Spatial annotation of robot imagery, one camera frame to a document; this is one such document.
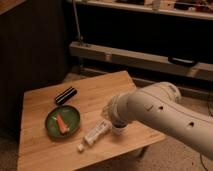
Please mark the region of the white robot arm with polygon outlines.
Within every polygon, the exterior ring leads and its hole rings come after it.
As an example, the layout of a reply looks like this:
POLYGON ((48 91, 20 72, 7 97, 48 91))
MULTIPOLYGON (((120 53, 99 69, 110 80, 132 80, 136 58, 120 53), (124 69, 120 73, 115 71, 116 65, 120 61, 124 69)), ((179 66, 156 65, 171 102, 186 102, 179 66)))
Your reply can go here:
POLYGON ((121 128, 138 121, 213 160, 213 118, 180 105, 180 99, 174 84, 159 82, 115 95, 102 116, 121 128))

